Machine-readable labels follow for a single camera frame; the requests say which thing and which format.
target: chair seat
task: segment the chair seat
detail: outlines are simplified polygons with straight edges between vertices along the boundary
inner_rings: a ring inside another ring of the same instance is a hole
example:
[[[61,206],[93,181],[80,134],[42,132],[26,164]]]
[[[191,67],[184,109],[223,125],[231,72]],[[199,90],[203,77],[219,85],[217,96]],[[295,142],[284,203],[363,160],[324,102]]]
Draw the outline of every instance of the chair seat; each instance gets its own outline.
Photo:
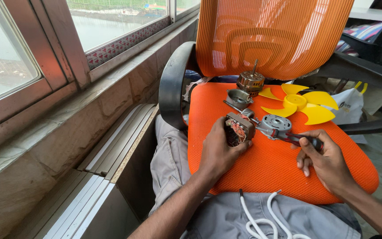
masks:
[[[279,85],[266,85],[273,95],[283,99],[285,93]],[[207,83],[196,86],[191,94],[191,106],[188,127],[188,164],[191,173],[197,171],[202,152],[202,143],[212,125],[229,112],[237,113],[226,105],[227,89],[235,89],[236,84]],[[257,96],[249,108],[262,118],[268,114],[261,106],[280,109],[282,102]],[[359,146],[333,122],[318,125],[305,125],[307,116],[296,112],[289,116],[292,133],[301,133],[314,129],[324,129],[341,147],[349,170],[358,184],[368,193],[374,193],[378,187],[378,173]],[[223,175],[210,190],[212,194],[222,192],[271,193],[282,189],[281,194],[311,204],[329,204],[340,200],[322,186],[313,167],[306,178],[296,166],[299,150],[292,150],[290,144],[280,140],[270,140],[260,131],[256,131],[252,147],[241,155],[234,166]]]

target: fan hub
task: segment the fan hub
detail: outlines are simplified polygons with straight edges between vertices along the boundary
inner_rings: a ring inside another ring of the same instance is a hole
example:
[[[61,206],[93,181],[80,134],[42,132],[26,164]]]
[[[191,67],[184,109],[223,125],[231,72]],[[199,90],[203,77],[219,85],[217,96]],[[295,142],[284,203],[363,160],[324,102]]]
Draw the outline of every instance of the fan hub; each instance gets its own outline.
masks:
[[[305,97],[298,94],[290,94],[284,97],[284,102],[282,105],[285,108],[297,106],[297,111],[301,111],[306,106],[306,104],[307,100]]]

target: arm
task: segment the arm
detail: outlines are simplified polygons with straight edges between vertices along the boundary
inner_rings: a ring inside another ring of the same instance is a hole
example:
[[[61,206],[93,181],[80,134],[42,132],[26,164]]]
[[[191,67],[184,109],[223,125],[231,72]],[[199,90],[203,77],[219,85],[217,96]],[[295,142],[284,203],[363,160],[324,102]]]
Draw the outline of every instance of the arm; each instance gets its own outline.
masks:
[[[297,167],[308,177],[308,167],[313,165],[317,177],[325,188],[349,204],[382,235],[382,204],[354,181],[340,147],[332,141],[324,130],[309,131],[302,134],[319,138],[324,142],[324,149],[320,154],[316,152],[306,138],[301,138],[302,149],[297,155]]]
[[[134,238],[179,238],[197,207],[238,156],[251,146],[226,143],[225,117],[218,119],[203,142],[199,169],[185,185],[145,220],[130,236]]]

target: screwdriver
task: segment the screwdriver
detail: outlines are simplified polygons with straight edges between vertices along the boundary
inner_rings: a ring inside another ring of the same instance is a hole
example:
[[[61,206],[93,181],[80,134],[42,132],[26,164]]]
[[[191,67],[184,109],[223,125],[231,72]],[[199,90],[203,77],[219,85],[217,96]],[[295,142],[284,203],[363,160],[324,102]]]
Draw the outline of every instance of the screwdriver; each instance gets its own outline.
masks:
[[[305,137],[309,140],[309,142],[313,145],[313,147],[316,149],[316,151],[320,152],[323,149],[323,142],[318,138],[312,138],[310,136],[302,135],[302,134],[295,134],[295,133],[288,133],[279,131],[277,129],[262,129],[259,127],[256,127],[258,130],[262,130],[268,134],[271,135],[272,138],[280,139],[282,141],[291,143],[296,145],[297,147],[301,147],[299,143],[299,139]]]

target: white shelf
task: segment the white shelf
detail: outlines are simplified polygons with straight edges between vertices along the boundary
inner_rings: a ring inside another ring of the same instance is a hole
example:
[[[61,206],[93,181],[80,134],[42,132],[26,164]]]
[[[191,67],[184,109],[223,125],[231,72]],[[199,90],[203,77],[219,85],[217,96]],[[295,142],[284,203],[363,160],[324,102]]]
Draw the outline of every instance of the white shelf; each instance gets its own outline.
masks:
[[[382,10],[371,8],[353,7],[350,11],[351,18],[382,21]]]

